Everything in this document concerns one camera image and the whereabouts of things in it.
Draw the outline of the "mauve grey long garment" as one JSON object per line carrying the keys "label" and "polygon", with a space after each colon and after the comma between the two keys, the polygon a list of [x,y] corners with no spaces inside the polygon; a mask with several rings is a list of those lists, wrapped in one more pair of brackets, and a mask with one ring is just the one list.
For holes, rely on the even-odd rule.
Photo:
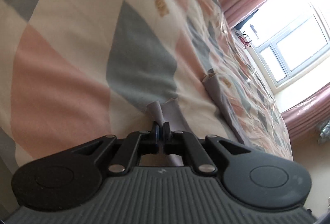
{"label": "mauve grey long garment", "polygon": [[[216,78],[212,70],[209,70],[208,75],[203,80],[203,85],[207,95],[217,107],[216,115],[220,122],[225,123],[229,128],[229,139],[249,146],[250,141],[247,138],[242,125],[239,123],[232,105],[219,86],[219,80]],[[162,104],[158,101],[153,102],[147,105],[146,112],[154,121],[156,121],[156,123],[160,124],[161,127],[164,127],[165,123],[168,122],[172,131],[192,132],[180,109],[177,98],[172,98]]]}

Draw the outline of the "checkered pink grey duvet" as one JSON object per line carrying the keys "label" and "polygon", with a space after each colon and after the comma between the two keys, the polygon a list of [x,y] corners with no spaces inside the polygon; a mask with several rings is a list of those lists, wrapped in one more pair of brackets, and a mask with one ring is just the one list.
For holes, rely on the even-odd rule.
{"label": "checkered pink grey duvet", "polygon": [[212,70],[250,147],[291,159],[269,86],[218,0],[1,0],[1,163],[20,166],[148,129],[172,98],[198,137],[229,139],[203,85]]}

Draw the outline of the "right pink curtain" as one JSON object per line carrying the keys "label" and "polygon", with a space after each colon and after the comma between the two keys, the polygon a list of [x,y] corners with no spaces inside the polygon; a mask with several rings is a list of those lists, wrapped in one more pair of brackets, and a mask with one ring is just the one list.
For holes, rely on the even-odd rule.
{"label": "right pink curtain", "polygon": [[310,132],[315,133],[323,122],[329,120],[329,83],[281,116],[292,142]]}

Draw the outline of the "window frame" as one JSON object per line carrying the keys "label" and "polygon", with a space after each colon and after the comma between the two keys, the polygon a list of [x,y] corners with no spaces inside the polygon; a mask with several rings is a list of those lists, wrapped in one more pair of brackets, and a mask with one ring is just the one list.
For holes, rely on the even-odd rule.
{"label": "window frame", "polygon": [[252,47],[278,88],[329,51],[329,27],[315,6],[305,5],[274,35],[256,40]]}

